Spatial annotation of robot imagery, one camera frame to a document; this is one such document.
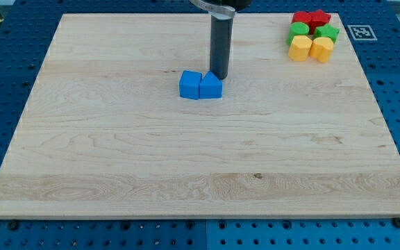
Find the metal clamp on arm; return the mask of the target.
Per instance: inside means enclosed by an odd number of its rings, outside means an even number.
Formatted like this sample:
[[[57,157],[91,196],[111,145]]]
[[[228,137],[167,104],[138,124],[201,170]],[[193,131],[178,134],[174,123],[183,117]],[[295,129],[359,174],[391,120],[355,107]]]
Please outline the metal clamp on arm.
[[[236,9],[234,9],[234,7],[223,5],[220,3],[213,3],[206,0],[189,0],[189,2],[202,10],[208,11],[213,14],[218,14],[220,17],[223,16],[228,19],[234,18],[236,13]]]

